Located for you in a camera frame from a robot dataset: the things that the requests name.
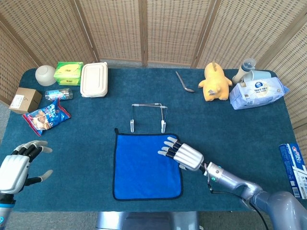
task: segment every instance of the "tissue package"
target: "tissue package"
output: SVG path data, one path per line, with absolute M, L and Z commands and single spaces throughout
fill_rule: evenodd
M 59 61 L 54 78 L 59 85 L 80 85 L 83 62 Z
M 277 77 L 238 83 L 229 94 L 234 109 L 247 109 L 270 104 L 289 89 Z

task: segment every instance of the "snack bag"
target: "snack bag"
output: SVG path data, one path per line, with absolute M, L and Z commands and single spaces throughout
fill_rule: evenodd
M 31 129 L 41 136 L 43 130 L 57 126 L 59 123 L 71 118 L 71 115 L 59 104 L 56 99 L 51 105 L 23 115 Z

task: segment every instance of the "robot finger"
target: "robot finger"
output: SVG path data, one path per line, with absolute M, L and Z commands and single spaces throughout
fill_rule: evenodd
M 187 168 L 185 166 L 183 166 L 182 164 L 179 164 L 179 168 L 181 168 L 183 170 L 187 170 Z
M 180 143 L 176 142 L 176 143 L 173 143 L 173 142 L 170 142 L 170 141 L 164 141 L 164 144 L 175 149 L 175 150 L 178 150 L 180 148 L 181 145 L 179 145 Z
M 29 148 L 29 146 L 30 146 L 32 143 L 34 143 L 34 142 L 35 142 L 35 140 L 17 146 L 17 147 L 14 149 L 12 155 L 22 155 L 22 154 L 24 153 L 24 151 L 26 151 L 26 150 Z
M 177 149 L 182 145 L 177 139 L 175 139 L 173 137 L 167 137 L 167 139 L 169 141 L 173 142 L 176 145 Z
M 46 147 L 47 144 L 48 144 L 48 142 L 46 142 L 46 141 L 38 141 L 38 140 L 36 140 L 36 141 L 34 141 L 34 142 L 28 147 L 28 149 L 27 149 L 26 151 L 24 151 L 24 152 L 22 153 L 22 155 L 28 156 L 32 151 L 34 151 L 34 150 L 35 150 L 36 148 L 38 148 L 38 147 L 42 147 L 42 150 L 41 150 L 41 151 L 44 151 L 44 152 L 46 152 L 46 153 L 50 153 L 50 152 L 52 152 L 52 149 Z
M 36 147 L 34 150 L 32 150 L 31 152 L 27 153 L 27 155 L 26 155 L 26 156 L 28 156 L 30 158 L 29 162 L 31 163 L 41 152 L 51 153 L 52 149 L 48 148 L 48 147 L 45 147 L 45 146 L 38 146 L 38 147 Z
M 172 149 L 172 148 L 169 148 L 169 147 L 162 147 L 162 150 L 166 151 L 166 152 L 173 153 L 173 155 L 176 154 L 176 151 L 174 149 Z
M 169 151 L 170 148 L 163 147 L 162 150 L 163 150 L 163 151 L 158 151 L 158 154 L 164 155 L 164 156 L 167 156 L 167 157 L 170 157 L 170 158 L 174 158 L 175 153 L 172 152 L 172 151 Z
M 40 183 L 45 181 L 46 179 L 48 179 L 48 177 L 53 173 L 53 170 L 48 170 L 47 172 L 45 172 L 43 175 L 38 176 L 38 177 L 33 177 L 33 178 L 28 178 L 26 179 L 24 185 L 25 186 L 29 186 L 32 184 L 36 184 L 36 183 Z

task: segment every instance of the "white cup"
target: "white cup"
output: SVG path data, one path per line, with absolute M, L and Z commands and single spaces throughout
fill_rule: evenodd
M 244 82 L 271 78 L 271 73 L 268 71 L 251 70 L 249 73 L 244 75 Z

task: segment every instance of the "woven screen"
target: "woven screen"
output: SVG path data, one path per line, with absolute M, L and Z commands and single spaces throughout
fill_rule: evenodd
M 192 63 L 209 0 L 147 1 L 148 62 Z
M 94 60 L 68 0 L 2 0 L 0 12 L 43 64 Z
M 99 59 L 141 61 L 138 0 L 79 0 Z
M 23 73 L 36 64 L 0 29 L 0 95 L 10 104 Z
M 307 162 L 307 129 L 295 132 L 296 141 L 303 155 L 305 163 Z
M 237 69 L 243 59 L 261 57 L 306 5 L 306 0 L 223 0 L 198 68 L 216 61 Z
M 307 23 L 266 66 L 290 88 L 284 96 L 292 124 L 307 118 Z

